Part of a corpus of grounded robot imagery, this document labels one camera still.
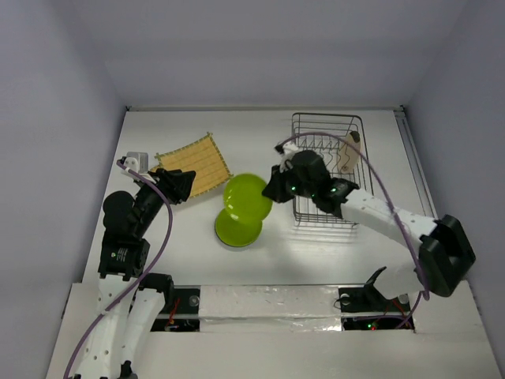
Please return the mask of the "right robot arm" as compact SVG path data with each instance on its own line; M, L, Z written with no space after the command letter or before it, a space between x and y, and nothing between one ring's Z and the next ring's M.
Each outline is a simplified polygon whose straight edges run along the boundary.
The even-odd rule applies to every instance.
M361 226L405 246L411 261L396 269L378 268L365 282L363 299L374 310L393 298L419 292L451 296L465 279L476 256L461 222L440 219L395 207L389 196L379 199L344 178L334 178L316 152L292 144L277 146L279 164L262 194L275 203L295 197L309 199L317 209Z

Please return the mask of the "cream patterned plate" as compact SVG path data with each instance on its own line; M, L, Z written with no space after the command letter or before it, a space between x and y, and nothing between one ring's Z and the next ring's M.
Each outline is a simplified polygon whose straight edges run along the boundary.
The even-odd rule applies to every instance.
M340 174L352 174L356 167L361 152L361 135L357 131L350 131L344 138L343 142L339 142L339 150L337 155L337 169Z

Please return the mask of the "green plate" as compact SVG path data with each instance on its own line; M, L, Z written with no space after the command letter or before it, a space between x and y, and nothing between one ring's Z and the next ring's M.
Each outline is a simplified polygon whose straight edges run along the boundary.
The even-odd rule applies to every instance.
M262 192L267 183L258 175L244 173L234 176L223 193L224 210L240 223L263 222L270 214L273 201Z
M243 223L223 209L215 218L215 233L227 246L242 248L254 243L263 229L262 221Z

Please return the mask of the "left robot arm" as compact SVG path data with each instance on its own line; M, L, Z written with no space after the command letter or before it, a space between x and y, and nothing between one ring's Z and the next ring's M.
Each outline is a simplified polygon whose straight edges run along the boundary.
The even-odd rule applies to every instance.
M188 200L196 172L141 174L123 162L118 166L139 190L136 195L116 191L103 202L96 316L74 348L65 378L136 378L136 362L155 319L178 304L171 276L152 272L162 254L147 260L150 244L144 235L162 207L171 210Z

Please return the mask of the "square bamboo tray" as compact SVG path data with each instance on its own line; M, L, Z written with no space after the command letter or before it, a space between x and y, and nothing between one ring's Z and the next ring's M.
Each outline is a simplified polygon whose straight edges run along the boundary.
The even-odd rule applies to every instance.
M156 168L196 172L190 198L208 193L233 177L212 133L171 152L156 153L155 159Z

